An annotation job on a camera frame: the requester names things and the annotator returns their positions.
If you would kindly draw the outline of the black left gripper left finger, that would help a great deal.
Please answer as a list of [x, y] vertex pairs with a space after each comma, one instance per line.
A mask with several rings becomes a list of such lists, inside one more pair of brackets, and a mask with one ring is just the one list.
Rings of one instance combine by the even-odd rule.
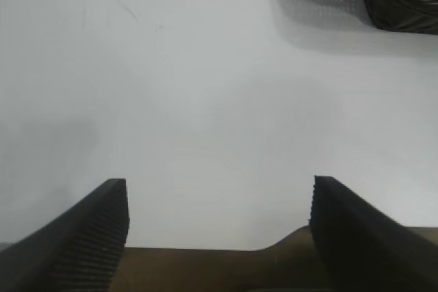
[[1, 251], [1, 290], [108, 291], [128, 232], [126, 180], [112, 178]]

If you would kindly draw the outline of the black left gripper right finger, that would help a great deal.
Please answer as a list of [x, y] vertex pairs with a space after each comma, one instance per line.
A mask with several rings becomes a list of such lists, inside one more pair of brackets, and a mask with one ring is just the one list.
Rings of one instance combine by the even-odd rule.
[[437, 244], [333, 177], [315, 177], [309, 227], [336, 291], [437, 290]]

